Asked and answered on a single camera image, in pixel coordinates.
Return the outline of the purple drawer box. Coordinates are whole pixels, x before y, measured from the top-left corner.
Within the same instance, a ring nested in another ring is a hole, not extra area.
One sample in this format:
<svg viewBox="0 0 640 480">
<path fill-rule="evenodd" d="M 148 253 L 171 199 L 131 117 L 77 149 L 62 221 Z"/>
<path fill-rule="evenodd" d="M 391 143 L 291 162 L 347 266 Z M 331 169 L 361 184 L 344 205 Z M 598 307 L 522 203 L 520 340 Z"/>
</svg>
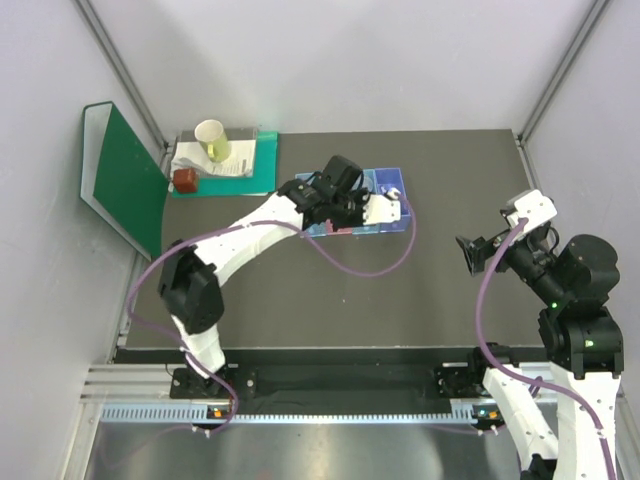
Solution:
<svg viewBox="0 0 640 480">
<path fill-rule="evenodd" d="M 408 197 L 400 168 L 376 168 L 374 170 L 374 176 L 376 179 L 376 194 L 384 195 L 389 190 L 395 188 L 405 198 Z M 399 203 L 401 207 L 400 218 L 391 223 L 382 223 L 379 228 L 380 233 L 401 233 L 410 228 L 411 213 L 405 202 L 400 200 Z"/>
</svg>

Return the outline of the pink drawer box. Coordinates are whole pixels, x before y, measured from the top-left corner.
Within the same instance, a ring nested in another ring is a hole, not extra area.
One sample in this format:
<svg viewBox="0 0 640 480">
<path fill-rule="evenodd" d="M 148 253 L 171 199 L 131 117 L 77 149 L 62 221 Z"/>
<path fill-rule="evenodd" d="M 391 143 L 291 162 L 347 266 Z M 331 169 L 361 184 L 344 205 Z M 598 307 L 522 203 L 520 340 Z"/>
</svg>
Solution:
<svg viewBox="0 0 640 480">
<path fill-rule="evenodd" d="M 336 235 L 352 235 L 353 229 L 351 227 L 338 228 L 336 227 L 331 220 L 327 220 L 325 222 L 326 227 L 326 235 L 327 236 L 336 236 Z"/>
</svg>

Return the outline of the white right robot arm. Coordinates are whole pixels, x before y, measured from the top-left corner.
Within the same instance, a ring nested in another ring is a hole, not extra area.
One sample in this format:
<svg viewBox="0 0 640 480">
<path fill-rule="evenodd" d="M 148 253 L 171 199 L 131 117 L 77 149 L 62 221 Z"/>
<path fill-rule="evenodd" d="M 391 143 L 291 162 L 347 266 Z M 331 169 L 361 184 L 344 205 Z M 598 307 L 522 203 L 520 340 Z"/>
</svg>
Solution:
<svg viewBox="0 0 640 480">
<path fill-rule="evenodd" d="M 465 379 L 497 405 L 523 479 L 614 479 L 616 396 L 624 370 L 624 341 L 606 303 L 620 280 L 618 255 L 606 240 L 572 237 L 560 253 L 547 244 L 557 231 L 553 201 L 539 190 L 511 199 L 501 215 L 508 227 L 490 239 L 457 237 L 469 272 L 481 275 L 475 304 L 477 347 Z M 510 348 L 489 343 L 482 315 L 490 281 L 513 271 L 543 302 L 538 316 L 552 379 L 529 377 Z"/>
</svg>

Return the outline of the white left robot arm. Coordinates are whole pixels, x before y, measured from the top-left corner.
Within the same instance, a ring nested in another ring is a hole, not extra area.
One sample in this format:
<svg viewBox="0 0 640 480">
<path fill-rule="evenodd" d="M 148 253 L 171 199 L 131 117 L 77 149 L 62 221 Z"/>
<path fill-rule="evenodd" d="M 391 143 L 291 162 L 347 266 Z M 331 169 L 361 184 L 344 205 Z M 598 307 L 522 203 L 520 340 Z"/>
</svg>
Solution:
<svg viewBox="0 0 640 480">
<path fill-rule="evenodd" d="M 284 183 L 256 210 L 208 239 L 172 244 L 158 293 L 178 329 L 192 374 L 205 396 L 226 387 L 225 355 L 217 324 L 225 310 L 225 283 L 264 251 L 316 225 L 333 230 L 394 223 L 404 194 L 397 183 L 370 189 L 363 170 L 333 156 L 325 168 Z"/>
</svg>

